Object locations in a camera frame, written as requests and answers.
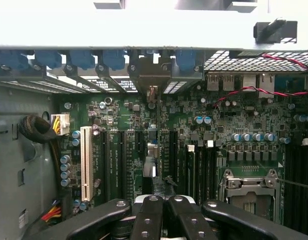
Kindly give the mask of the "long black expansion slot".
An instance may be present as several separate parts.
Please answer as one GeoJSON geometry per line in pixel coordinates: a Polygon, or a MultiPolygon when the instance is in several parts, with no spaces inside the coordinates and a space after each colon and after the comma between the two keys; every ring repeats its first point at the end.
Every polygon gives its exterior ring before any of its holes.
{"type": "Polygon", "coordinates": [[[107,131],[101,131],[101,156],[104,163],[104,194],[105,201],[108,202],[110,200],[110,168],[109,168],[109,137],[107,131]]]}
{"type": "Polygon", "coordinates": [[[177,193],[178,188],[178,132],[169,131],[169,175],[174,182],[174,190],[177,193]]]}
{"type": "Polygon", "coordinates": [[[118,188],[119,198],[127,198],[127,162],[126,162],[126,134],[118,131],[118,188]]]}

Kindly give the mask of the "metal CPU socket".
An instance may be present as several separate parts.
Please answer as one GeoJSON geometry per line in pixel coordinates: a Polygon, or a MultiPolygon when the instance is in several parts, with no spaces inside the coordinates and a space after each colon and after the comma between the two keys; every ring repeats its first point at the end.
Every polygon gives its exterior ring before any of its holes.
{"type": "Polygon", "coordinates": [[[281,223],[277,171],[263,176],[237,176],[226,169],[220,178],[217,199],[275,223],[281,223]]]}

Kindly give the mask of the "short black expansion slot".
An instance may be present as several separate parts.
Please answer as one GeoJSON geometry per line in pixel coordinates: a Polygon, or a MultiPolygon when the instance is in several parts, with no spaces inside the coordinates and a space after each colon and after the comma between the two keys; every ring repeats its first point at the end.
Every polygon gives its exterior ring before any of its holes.
{"type": "Polygon", "coordinates": [[[144,152],[144,133],[142,130],[135,131],[135,150],[138,153],[144,152]]]}

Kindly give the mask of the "white PCI expansion slot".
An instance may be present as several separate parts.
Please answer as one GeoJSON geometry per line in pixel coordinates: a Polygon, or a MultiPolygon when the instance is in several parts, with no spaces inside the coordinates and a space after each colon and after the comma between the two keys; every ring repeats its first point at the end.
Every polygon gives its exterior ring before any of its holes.
{"type": "Polygon", "coordinates": [[[93,197],[93,150],[92,150],[92,127],[80,128],[81,148],[81,193],[82,201],[90,201],[93,197]]]}

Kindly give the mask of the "thin metal locking lever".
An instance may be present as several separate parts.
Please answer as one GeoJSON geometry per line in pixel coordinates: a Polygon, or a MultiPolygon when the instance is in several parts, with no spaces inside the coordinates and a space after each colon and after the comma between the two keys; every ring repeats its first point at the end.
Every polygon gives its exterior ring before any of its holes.
{"type": "Polygon", "coordinates": [[[295,185],[295,186],[299,186],[299,187],[303,187],[303,188],[308,189],[308,184],[298,183],[298,182],[294,182],[294,181],[290,181],[290,180],[286,180],[286,179],[281,179],[281,178],[275,178],[275,181],[276,182],[283,182],[283,183],[287,183],[287,184],[291,184],[291,185],[295,185]]]}

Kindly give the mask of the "green motherboard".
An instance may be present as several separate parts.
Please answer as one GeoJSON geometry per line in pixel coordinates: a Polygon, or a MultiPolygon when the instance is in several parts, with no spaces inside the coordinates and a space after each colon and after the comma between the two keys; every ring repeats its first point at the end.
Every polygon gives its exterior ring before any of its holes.
{"type": "MultiPolygon", "coordinates": [[[[209,91],[208,84],[235,84],[238,76],[209,76],[180,95],[162,95],[160,105],[160,175],[169,175],[169,131],[178,132],[178,184],[191,180],[196,183],[196,146],[202,150],[217,150],[217,192],[220,178],[226,169],[239,177],[263,176],[269,169],[277,171],[277,178],[285,179],[285,160],[288,144],[292,145],[292,173],[295,182],[295,148],[302,154],[301,179],[303,184],[304,147],[308,146],[308,95],[303,97],[266,96],[246,90],[218,101],[220,93],[209,91]]],[[[69,214],[75,216],[105,203],[104,163],[101,156],[101,131],[109,137],[110,200],[119,198],[118,188],[118,131],[126,134],[127,198],[134,202],[138,196],[152,194],[152,178],[143,176],[146,138],[145,127],[153,116],[145,108],[145,97],[135,94],[74,94],[64,96],[60,110],[70,115],[70,133],[61,141],[61,183],[71,191],[69,214]],[[92,127],[93,197],[82,201],[80,128],[92,127]],[[135,150],[135,131],[144,133],[144,152],[135,150]]],[[[279,182],[280,216],[284,224],[285,183],[279,182]]],[[[292,191],[292,229],[295,229],[295,187],[292,191]]],[[[304,187],[300,232],[304,225],[304,187]]],[[[164,198],[174,195],[165,182],[164,198]]]]}

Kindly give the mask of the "white power connector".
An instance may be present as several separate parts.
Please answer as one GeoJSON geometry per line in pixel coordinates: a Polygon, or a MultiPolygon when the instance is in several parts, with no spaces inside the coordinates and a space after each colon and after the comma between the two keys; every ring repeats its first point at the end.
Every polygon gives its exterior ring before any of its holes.
{"type": "Polygon", "coordinates": [[[52,114],[51,128],[57,136],[63,136],[70,133],[70,115],[52,114]]]}

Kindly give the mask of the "black open PC case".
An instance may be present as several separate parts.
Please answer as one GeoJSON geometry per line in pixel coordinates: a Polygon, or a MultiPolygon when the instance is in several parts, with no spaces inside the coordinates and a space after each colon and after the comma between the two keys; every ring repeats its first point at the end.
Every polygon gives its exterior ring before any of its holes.
{"type": "MultiPolygon", "coordinates": [[[[51,115],[66,114],[66,96],[145,97],[128,73],[139,56],[171,59],[162,95],[180,95],[208,77],[237,76],[235,84],[208,89],[220,93],[219,102],[247,90],[304,97],[308,0],[259,0],[249,13],[0,0],[0,240],[66,240],[67,221],[97,207],[69,214],[71,191],[62,186],[59,164],[65,135],[52,130],[51,115]]],[[[133,205],[149,195],[114,199],[133,205]]],[[[187,240],[168,232],[175,225],[168,199],[160,240],[187,240]]]]}

